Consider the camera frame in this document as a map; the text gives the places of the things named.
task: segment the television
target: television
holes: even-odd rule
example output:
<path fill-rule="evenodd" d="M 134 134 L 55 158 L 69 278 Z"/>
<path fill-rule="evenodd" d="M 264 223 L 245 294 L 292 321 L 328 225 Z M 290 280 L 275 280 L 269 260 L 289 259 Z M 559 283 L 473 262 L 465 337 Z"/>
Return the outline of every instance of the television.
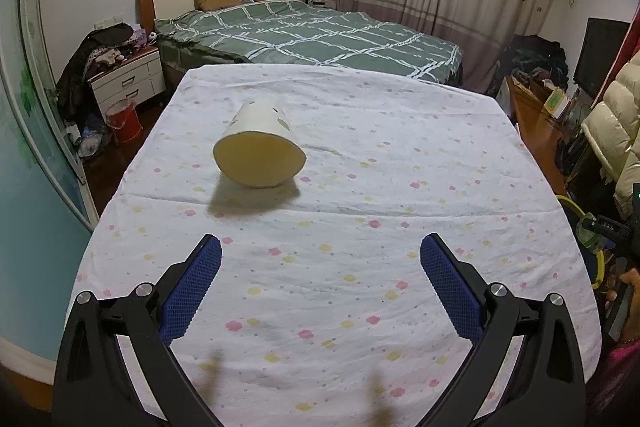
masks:
<path fill-rule="evenodd" d="M 574 82 L 596 98 L 625 40 L 630 23 L 590 17 L 575 67 Z"/>

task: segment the plaid blanket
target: plaid blanket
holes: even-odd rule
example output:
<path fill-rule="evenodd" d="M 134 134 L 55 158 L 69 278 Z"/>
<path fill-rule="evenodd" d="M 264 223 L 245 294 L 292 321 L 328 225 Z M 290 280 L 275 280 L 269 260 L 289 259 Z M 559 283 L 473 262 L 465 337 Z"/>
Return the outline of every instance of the plaid blanket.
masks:
<path fill-rule="evenodd" d="M 236 62 L 341 66 L 444 84 L 462 61 L 460 48 L 361 12 L 298 0 L 270 0 L 156 20 L 160 44 L 194 48 Z"/>

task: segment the cream puffer jacket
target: cream puffer jacket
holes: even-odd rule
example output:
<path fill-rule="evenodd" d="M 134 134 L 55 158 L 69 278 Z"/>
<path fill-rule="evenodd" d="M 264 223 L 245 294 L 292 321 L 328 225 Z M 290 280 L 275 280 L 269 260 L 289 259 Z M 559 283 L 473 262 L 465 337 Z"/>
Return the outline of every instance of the cream puffer jacket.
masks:
<path fill-rule="evenodd" d="M 616 182 L 620 216 L 631 215 L 634 182 L 640 183 L 640 53 L 620 70 L 602 102 L 582 122 L 593 152 Z"/>

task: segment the red bucket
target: red bucket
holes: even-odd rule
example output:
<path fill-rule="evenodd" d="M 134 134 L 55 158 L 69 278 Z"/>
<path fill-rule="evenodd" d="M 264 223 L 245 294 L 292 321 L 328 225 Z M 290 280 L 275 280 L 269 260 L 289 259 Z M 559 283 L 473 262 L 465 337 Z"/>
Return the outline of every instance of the red bucket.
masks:
<path fill-rule="evenodd" d="M 142 126 L 136 114 L 136 102 L 130 98 L 114 103 L 105 113 L 107 125 L 113 129 L 116 144 L 131 141 L 142 133 Z"/>

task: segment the paper cup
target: paper cup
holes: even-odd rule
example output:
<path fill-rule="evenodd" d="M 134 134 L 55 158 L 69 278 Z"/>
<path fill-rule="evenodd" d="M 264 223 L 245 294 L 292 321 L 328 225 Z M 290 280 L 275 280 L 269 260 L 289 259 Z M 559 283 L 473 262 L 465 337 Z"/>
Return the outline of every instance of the paper cup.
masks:
<path fill-rule="evenodd" d="M 245 102 L 213 146 L 213 158 L 227 178 L 246 187 L 275 187 L 305 166 L 289 120 L 276 100 Z"/>

